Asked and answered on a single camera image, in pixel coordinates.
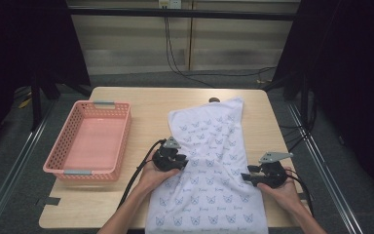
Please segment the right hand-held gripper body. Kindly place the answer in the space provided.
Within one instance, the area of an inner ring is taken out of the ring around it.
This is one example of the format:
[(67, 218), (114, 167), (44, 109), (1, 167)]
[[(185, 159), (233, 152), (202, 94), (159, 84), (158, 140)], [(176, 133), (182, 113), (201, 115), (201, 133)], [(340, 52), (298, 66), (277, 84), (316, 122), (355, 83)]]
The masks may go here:
[(287, 180), (287, 173), (281, 165), (281, 160), (291, 158), (292, 153), (266, 152), (260, 159), (260, 172), (263, 175), (258, 177), (258, 183), (264, 183), (271, 188), (282, 186)]

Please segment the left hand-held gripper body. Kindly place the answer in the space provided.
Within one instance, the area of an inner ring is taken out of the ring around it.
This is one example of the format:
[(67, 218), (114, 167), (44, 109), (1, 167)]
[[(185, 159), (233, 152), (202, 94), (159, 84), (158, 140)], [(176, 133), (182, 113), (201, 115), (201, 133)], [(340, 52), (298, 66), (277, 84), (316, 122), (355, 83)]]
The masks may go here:
[(167, 172), (175, 169), (175, 162), (183, 162), (175, 160), (176, 155), (179, 154), (178, 150), (180, 148), (180, 144), (173, 136), (165, 139), (152, 157), (152, 161), (157, 169), (162, 172)]

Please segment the white printed cloth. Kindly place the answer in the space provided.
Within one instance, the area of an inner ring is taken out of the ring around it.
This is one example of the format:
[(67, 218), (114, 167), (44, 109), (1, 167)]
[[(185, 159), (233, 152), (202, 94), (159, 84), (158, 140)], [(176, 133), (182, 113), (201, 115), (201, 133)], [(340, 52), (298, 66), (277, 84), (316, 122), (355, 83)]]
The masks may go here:
[(268, 234), (261, 192), (248, 172), (243, 99), (168, 114), (188, 163), (151, 194), (145, 234)]

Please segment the pink plastic basket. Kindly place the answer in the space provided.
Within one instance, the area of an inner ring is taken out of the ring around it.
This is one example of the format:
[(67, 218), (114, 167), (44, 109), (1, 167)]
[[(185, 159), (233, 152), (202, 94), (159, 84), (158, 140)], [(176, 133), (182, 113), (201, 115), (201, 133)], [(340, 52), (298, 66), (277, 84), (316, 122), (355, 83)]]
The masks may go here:
[(63, 180), (116, 180), (130, 126), (131, 106), (126, 102), (76, 101), (43, 171)]

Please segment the person's left hand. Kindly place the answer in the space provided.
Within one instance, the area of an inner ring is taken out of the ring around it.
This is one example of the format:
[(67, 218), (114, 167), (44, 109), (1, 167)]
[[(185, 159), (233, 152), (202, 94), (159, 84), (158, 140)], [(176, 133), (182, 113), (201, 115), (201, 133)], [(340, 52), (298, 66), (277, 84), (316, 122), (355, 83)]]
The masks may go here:
[(162, 172), (157, 169), (154, 163), (149, 160), (142, 169), (141, 177), (136, 190), (142, 194), (148, 194), (161, 185), (166, 179), (179, 173), (179, 169), (172, 169)]

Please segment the person's right hand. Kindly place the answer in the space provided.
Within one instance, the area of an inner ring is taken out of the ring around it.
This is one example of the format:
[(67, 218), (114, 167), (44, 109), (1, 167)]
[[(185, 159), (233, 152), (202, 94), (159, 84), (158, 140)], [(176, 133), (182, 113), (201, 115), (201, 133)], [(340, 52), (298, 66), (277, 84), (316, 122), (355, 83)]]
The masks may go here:
[(299, 199), (294, 180), (291, 178), (292, 172), (289, 167), (284, 168), (288, 174), (285, 183), (278, 187), (272, 188), (267, 184), (258, 183), (257, 187), (264, 193), (272, 196), (277, 203), (290, 214), (294, 215), (298, 210), (304, 207)]

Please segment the black curtain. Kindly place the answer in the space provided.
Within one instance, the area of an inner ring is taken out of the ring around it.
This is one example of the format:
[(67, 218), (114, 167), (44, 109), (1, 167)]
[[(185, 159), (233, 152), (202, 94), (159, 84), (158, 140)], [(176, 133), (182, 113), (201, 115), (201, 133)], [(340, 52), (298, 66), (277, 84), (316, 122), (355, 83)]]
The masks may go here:
[(56, 99), (58, 83), (91, 83), (66, 0), (0, 0), (0, 124), (17, 89)]
[(300, 0), (274, 79), (307, 83), (374, 179), (374, 0)]

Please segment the black horizontal bar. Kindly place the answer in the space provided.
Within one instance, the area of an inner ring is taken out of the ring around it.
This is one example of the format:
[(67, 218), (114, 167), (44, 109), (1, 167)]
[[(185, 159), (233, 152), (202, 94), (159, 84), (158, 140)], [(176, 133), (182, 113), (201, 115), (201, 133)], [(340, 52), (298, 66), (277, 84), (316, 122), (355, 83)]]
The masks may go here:
[(117, 16), (117, 17), (157, 17), (187, 19), (223, 19), (223, 20), (283, 20), (293, 21), (296, 14), (291, 13), (258, 13), (208, 10), (179, 9), (134, 9), (134, 8), (93, 8), (69, 7), (71, 15), (81, 16)]

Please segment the metal floor rail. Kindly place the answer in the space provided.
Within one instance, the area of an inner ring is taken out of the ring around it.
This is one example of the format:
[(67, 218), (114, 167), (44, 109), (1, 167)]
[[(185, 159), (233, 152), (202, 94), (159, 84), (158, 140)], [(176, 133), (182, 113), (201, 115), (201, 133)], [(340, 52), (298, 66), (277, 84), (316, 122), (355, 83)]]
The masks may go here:
[(293, 121), (298, 125), (299, 132), (301, 133), (302, 139), (309, 150), (309, 153), (318, 169), (318, 173), (326, 186), (327, 191), (342, 218), (348, 232), (350, 234), (364, 234), (356, 216), (348, 204), (344, 194), (342, 193), (339, 185), (337, 184), (333, 174), (329, 170), (326, 161), (324, 160), (314, 137), (304, 128), (301, 127), (302, 115), (294, 103), (288, 106), (289, 112), (293, 118)]
[(27, 139), (22, 142), (22, 149), (17, 152), (15, 161), (11, 164), (8, 172), (4, 175), (4, 180), (0, 183), (0, 216), (7, 206), (15, 187), (19, 183), (21, 174), (46, 128), (48, 119), (55, 105), (55, 100), (50, 100), (44, 105), (42, 116), (39, 117), (38, 123), (28, 130)]

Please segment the black stand post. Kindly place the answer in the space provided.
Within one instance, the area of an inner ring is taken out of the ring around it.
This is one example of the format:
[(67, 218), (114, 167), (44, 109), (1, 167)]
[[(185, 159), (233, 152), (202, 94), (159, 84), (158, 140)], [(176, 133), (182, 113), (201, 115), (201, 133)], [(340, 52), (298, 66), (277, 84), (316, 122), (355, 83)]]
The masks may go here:
[(42, 110), (41, 110), (41, 93), (39, 79), (36, 73), (31, 77), (31, 100), (32, 100), (32, 112), (33, 120), (31, 130), (35, 131), (42, 121)]
[(309, 98), (309, 86), (308, 86), (308, 79), (307, 76), (304, 75), (302, 79), (302, 87), (301, 87), (301, 102), (300, 102), (300, 114), (301, 114), (301, 122), (304, 128), (308, 127), (308, 98)]

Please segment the white wall outlet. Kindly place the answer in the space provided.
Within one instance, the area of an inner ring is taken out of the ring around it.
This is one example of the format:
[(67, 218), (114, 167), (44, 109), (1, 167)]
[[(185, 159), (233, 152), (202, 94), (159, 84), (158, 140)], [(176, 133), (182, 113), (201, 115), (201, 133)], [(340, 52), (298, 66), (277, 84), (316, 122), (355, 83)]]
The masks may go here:
[(181, 0), (158, 0), (160, 9), (176, 9), (180, 10), (182, 8)]

